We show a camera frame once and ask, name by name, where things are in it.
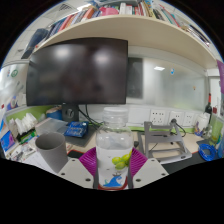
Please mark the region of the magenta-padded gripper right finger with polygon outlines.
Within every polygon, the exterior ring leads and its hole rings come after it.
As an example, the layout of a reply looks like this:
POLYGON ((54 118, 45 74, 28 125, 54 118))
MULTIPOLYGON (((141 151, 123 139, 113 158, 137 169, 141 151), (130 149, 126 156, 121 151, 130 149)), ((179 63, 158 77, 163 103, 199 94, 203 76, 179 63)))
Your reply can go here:
POLYGON ((136 189, 168 176, 168 172, 155 159, 148 159, 137 149, 132 150, 129 161, 128 188, 136 189))

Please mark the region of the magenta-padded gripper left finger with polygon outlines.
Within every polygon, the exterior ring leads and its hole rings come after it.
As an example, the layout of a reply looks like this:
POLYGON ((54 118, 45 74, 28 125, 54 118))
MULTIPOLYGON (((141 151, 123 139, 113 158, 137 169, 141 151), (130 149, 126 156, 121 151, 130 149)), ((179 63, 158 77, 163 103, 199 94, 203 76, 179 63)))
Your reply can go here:
POLYGON ((58 175, 76 185, 95 189, 98 184, 96 149, 92 148, 80 158, 70 158, 58 175))

